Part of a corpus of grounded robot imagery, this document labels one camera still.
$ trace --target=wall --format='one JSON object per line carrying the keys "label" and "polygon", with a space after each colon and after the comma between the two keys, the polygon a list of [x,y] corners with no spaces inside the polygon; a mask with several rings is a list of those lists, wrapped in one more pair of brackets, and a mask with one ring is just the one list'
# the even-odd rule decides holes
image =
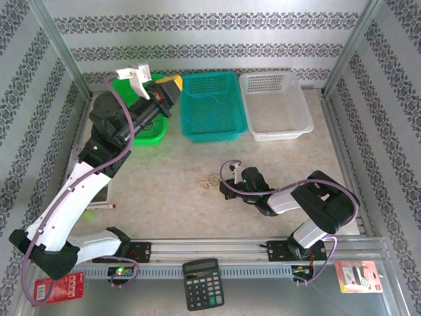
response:
{"label": "wall", "polygon": [[421,1],[386,1],[330,96],[411,315],[421,315]]}
{"label": "wall", "polygon": [[85,99],[25,0],[0,0],[0,65],[0,315],[7,315],[22,261],[9,235],[57,193]]}
{"label": "wall", "polygon": [[48,0],[45,5],[93,91],[116,68],[237,74],[292,68],[321,88],[367,0]]}

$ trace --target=marble surface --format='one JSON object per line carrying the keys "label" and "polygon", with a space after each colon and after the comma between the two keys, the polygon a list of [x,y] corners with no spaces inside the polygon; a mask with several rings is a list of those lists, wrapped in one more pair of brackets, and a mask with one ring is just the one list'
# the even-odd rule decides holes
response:
{"label": "marble surface", "polygon": [[[304,94],[314,130],[295,140],[256,142],[246,132],[232,142],[193,144],[181,133],[180,106],[175,106],[163,141],[155,147],[133,147],[112,180],[116,208],[96,210],[94,221],[81,217],[72,234],[116,226],[131,238],[289,236],[308,219],[303,210],[265,217],[240,199],[225,201],[218,189],[202,191],[197,185],[229,159],[257,167],[272,188],[304,179],[317,169],[343,184],[317,91]],[[228,168],[224,176],[232,178]],[[357,224],[339,233],[358,234]]]}

